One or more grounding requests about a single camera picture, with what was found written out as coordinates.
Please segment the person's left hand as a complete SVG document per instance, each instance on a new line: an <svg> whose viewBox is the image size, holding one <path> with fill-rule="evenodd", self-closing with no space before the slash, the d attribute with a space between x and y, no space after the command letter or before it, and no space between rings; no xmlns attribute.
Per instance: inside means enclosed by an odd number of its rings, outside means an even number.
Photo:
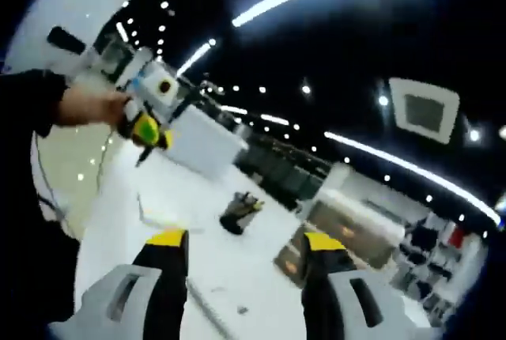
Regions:
<svg viewBox="0 0 506 340"><path fill-rule="evenodd" d="M125 92L110 91L103 94L100 97L100 121L111 127L117 127L130 100L130 94Z"/></svg>

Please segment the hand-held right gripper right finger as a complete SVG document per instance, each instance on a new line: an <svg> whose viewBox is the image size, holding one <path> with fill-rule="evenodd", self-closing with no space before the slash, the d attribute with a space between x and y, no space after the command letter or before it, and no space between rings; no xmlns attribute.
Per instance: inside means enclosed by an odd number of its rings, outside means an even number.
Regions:
<svg viewBox="0 0 506 340"><path fill-rule="evenodd" d="M307 339L438 339L418 302L373 270L356 268L324 232L305 232L300 261Z"/></svg>

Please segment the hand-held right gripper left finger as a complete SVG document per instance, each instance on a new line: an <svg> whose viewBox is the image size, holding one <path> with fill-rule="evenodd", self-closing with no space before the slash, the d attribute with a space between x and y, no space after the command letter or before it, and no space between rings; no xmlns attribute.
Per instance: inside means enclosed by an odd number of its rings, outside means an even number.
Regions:
<svg viewBox="0 0 506 340"><path fill-rule="evenodd" d="M170 229L146 241L131 264L116 266L82 295L50 339L179 339L187 302L189 233Z"/></svg>

